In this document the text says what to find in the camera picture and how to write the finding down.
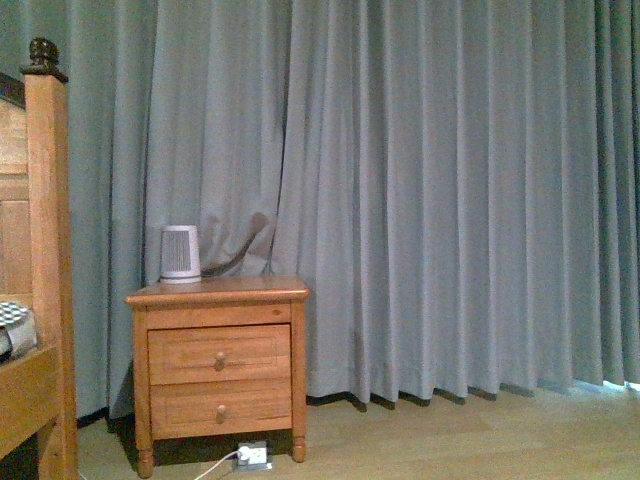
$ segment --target wooden nightstand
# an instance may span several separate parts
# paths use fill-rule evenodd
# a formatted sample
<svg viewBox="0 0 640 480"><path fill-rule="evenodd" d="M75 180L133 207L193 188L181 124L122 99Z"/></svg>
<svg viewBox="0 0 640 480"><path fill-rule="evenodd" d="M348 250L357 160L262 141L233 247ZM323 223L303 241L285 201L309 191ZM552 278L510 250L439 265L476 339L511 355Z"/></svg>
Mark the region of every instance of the wooden nightstand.
<svg viewBox="0 0 640 480"><path fill-rule="evenodd" d="M134 313L138 475L153 441L293 429L306 453L304 302L297 277L155 284L127 297Z"/></svg>

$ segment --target floor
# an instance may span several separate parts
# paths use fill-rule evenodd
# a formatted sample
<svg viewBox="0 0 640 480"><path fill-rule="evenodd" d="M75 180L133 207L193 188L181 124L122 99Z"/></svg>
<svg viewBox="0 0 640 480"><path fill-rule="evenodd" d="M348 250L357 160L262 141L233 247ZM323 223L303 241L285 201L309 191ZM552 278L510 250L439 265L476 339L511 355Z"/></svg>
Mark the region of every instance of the floor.
<svg viewBox="0 0 640 480"><path fill-rule="evenodd" d="M435 396L372 403L363 413L347 400L309 406L307 460L286 454L288 431L156 442L155 480L193 480L239 441L266 438L270 471L239 473L225 461L203 480L253 479L640 479L640 393L577 386L538 389L534 397L501 392L465 405ZM134 480L131 418L79 432L86 480Z"/></svg>

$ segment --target drawer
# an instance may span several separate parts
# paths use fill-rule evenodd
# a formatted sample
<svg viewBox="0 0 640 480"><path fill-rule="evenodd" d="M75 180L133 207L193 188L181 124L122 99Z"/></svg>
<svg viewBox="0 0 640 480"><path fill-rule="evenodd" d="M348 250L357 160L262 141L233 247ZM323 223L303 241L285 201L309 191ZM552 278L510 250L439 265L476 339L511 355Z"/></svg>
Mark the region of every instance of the drawer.
<svg viewBox="0 0 640 480"><path fill-rule="evenodd" d="M284 303L231 303L196 308L161 308L147 311L149 328L226 327L290 323L291 305Z"/></svg>
<svg viewBox="0 0 640 480"><path fill-rule="evenodd" d="M151 387L153 438L291 428L289 379Z"/></svg>
<svg viewBox="0 0 640 480"><path fill-rule="evenodd" d="M151 385L290 378L289 325L149 332Z"/></svg>

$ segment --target blue-gray curtain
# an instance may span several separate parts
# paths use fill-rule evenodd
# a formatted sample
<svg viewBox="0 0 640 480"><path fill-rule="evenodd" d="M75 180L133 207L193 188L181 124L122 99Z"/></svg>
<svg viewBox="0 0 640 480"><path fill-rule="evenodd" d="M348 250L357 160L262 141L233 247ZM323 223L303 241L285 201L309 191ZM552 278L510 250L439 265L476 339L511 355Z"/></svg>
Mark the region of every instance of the blue-gray curtain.
<svg viewBox="0 0 640 480"><path fill-rule="evenodd" d="M638 1L5 3L71 77L80 415L167 223L310 285L311 395L640 382Z"/></svg>

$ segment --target space heater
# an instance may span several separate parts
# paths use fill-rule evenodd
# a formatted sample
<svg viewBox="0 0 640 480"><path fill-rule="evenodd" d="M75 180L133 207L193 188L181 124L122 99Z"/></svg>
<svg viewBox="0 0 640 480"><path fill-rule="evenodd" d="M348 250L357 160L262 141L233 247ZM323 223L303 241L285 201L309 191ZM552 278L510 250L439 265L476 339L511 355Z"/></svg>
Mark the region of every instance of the space heater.
<svg viewBox="0 0 640 480"><path fill-rule="evenodd" d="M195 283L201 280L198 229L195 225L162 228L160 282Z"/></svg>

